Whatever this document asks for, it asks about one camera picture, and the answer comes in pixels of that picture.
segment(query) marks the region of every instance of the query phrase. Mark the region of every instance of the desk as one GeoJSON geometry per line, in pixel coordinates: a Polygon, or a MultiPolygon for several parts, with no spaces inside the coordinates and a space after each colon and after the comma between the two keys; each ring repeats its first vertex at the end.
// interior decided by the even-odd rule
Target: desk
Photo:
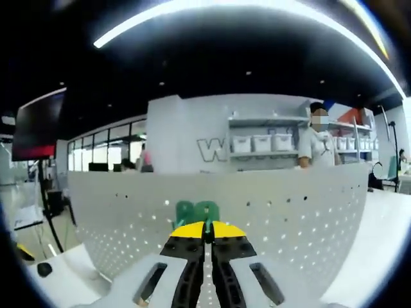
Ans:
{"type": "Polygon", "coordinates": [[[16,213],[14,230],[18,231],[24,228],[40,225],[43,223],[43,211],[38,205],[23,207],[16,213]]]}
{"type": "Polygon", "coordinates": [[[36,264],[28,272],[58,308],[91,304],[109,292],[110,282],[98,275],[82,244],[46,262],[53,268],[46,278],[39,276],[36,264]]]}
{"type": "Polygon", "coordinates": [[[323,295],[325,302],[360,308],[387,282],[403,253],[411,225],[411,196],[389,191],[367,193],[363,218],[340,273],[323,295]]]}
{"type": "Polygon", "coordinates": [[[398,192],[400,194],[411,194],[411,170],[408,174],[400,173],[398,174],[399,187],[398,192]]]}
{"type": "MultiPolygon", "coordinates": [[[[367,193],[363,218],[356,239],[337,275],[321,300],[360,308],[370,298],[396,263],[411,224],[411,196],[388,191],[367,193]]],[[[48,262],[53,273],[46,278],[29,271],[45,294],[59,308],[90,304],[109,292],[109,283],[99,277],[83,245],[48,262]]]]}

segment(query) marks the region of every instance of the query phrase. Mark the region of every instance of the ceiling light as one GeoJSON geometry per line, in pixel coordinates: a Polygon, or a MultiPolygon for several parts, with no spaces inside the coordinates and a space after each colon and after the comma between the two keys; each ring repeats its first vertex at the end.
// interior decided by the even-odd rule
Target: ceiling light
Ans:
{"type": "Polygon", "coordinates": [[[353,13],[364,23],[368,31],[370,31],[372,37],[380,48],[381,52],[384,54],[385,58],[389,59],[387,50],[385,49],[384,43],[380,36],[380,31],[378,30],[378,23],[374,21],[374,18],[370,13],[367,12],[366,7],[359,3],[357,0],[340,0],[344,5],[348,7],[353,13]]]}
{"type": "Polygon", "coordinates": [[[172,0],[166,3],[159,4],[153,8],[141,12],[125,22],[122,22],[118,26],[112,28],[102,37],[94,42],[94,46],[97,48],[103,47],[105,44],[110,42],[112,39],[122,34],[123,32],[144,23],[150,19],[158,16],[167,15],[170,13],[175,13],[183,10],[193,10],[201,8],[209,8],[215,6],[258,6],[261,8],[268,8],[272,10],[279,10],[287,12],[290,14],[298,15],[311,19],[313,21],[319,22],[335,31],[339,34],[345,36],[351,42],[353,42],[358,48],[363,52],[367,53],[384,71],[384,73],[390,78],[391,82],[394,84],[395,88],[401,95],[403,99],[406,98],[405,93],[401,86],[399,85],[395,76],[391,73],[390,69],[385,65],[385,63],[378,57],[378,55],[360,38],[358,38],[353,32],[349,31],[347,28],[343,27],[341,24],[334,21],[332,18],[324,15],[323,13],[310,8],[309,6],[299,3],[295,0],[288,1],[277,1],[277,0],[172,0]]]}

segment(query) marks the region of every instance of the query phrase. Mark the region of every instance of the white shelf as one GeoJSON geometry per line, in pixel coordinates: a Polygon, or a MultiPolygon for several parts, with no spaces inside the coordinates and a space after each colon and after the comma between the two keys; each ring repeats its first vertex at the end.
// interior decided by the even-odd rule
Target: white shelf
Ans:
{"type": "Polygon", "coordinates": [[[271,151],[271,152],[250,152],[250,153],[230,153],[231,158],[239,157],[270,157],[270,156],[294,156],[298,151],[271,151]]]}
{"type": "MultiPolygon", "coordinates": [[[[328,124],[330,129],[340,129],[340,128],[347,128],[347,129],[354,129],[354,124],[350,123],[342,123],[342,122],[330,122],[328,124]]],[[[371,128],[368,126],[363,126],[363,125],[357,125],[357,130],[365,131],[365,132],[371,132],[371,128]]]]}
{"type": "Polygon", "coordinates": [[[308,124],[307,117],[259,117],[259,118],[230,118],[231,128],[239,127],[267,127],[267,126],[299,126],[308,124]]]}
{"type": "MultiPolygon", "coordinates": [[[[372,150],[360,150],[360,153],[369,153],[372,150]]],[[[338,154],[352,154],[357,153],[357,150],[338,150],[338,154]]]]}

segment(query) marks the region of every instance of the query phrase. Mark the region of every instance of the ceiling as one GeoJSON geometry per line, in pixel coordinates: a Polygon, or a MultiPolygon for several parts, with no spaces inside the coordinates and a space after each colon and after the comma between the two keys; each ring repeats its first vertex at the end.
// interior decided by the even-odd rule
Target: ceiling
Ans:
{"type": "MultiPolygon", "coordinates": [[[[401,104],[385,73],[352,42],[317,22],[285,13],[256,8],[180,12],[146,21],[101,49],[93,46],[107,30],[155,2],[164,1],[19,3],[12,9],[19,27],[8,37],[0,112],[16,112],[67,86],[59,135],[70,139],[145,114],[148,101],[172,94],[289,94],[386,109],[401,104]]],[[[363,24],[338,1],[301,2],[327,12],[383,58],[363,24]]],[[[410,63],[404,61],[411,51],[405,26],[391,22],[400,20],[398,11],[388,14],[383,1],[369,2],[396,46],[398,56],[387,65],[405,84],[411,80],[410,63]]],[[[0,126],[0,133],[12,133],[12,128],[0,126]]]]}

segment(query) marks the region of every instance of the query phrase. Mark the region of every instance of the window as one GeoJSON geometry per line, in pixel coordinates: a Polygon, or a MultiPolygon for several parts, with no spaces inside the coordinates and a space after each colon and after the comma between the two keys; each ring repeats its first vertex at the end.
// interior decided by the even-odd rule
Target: window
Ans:
{"type": "Polygon", "coordinates": [[[93,136],[87,136],[83,139],[83,171],[89,170],[89,163],[92,162],[92,138],[93,136]]]}
{"type": "Polygon", "coordinates": [[[69,171],[74,171],[74,141],[69,143],[69,153],[67,159],[69,161],[69,171]]]}
{"type": "Polygon", "coordinates": [[[82,143],[83,139],[77,139],[74,142],[74,171],[81,171],[82,170],[82,161],[83,161],[83,153],[82,153],[82,143]]]}
{"type": "Polygon", "coordinates": [[[130,138],[130,160],[133,163],[137,162],[137,159],[141,154],[141,146],[146,140],[146,127],[145,121],[134,122],[131,125],[131,138],[130,138]]]}
{"type": "Polygon", "coordinates": [[[110,129],[109,170],[113,170],[114,164],[120,164],[122,159],[128,158],[129,143],[130,124],[110,129]]]}
{"type": "Polygon", "coordinates": [[[92,162],[105,163],[107,162],[107,139],[109,138],[109,130],[97,133],[94,135],[94,148],[92,150],[92,162]]]}

